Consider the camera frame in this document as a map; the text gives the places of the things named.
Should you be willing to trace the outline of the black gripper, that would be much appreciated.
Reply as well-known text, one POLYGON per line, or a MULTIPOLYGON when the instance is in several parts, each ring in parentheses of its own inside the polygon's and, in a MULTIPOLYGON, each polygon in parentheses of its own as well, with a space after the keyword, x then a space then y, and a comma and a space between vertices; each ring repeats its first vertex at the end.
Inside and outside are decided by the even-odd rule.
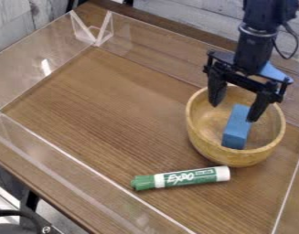
POLYGON ((257 122, 269 104, 283 102, 288 86, 293 84, 293 78, 276 68, 270 61, 257 73, 249 74, 234 64, 234 58, 233 52, 218 50, 208 52, 204 72, 208 74, 209 102, 214 107, 221 104, 229 83, 254 92, 257 98, 250 107, 248 121, 257 122))

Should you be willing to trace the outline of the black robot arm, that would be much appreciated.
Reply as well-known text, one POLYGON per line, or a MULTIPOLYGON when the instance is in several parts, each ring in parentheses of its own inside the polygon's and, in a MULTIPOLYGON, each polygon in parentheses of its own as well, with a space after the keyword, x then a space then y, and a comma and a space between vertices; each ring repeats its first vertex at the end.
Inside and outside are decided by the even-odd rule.
POLYGON ((254 92, 248 121, 257 122, 272 103, 283 102, 293 78, 270 62, 273 50, 291 59, 299 47, 299 39, 289 25, 297 18, 299 0, 244 0, 244 20, 238 26, 236 52, 210 50, 204 72, 208 75, 209 102, 217 107, 226 95, 228 84, 254 92), (296 40, 291 56, 277 45, 278 28, 285 27, 296 40))

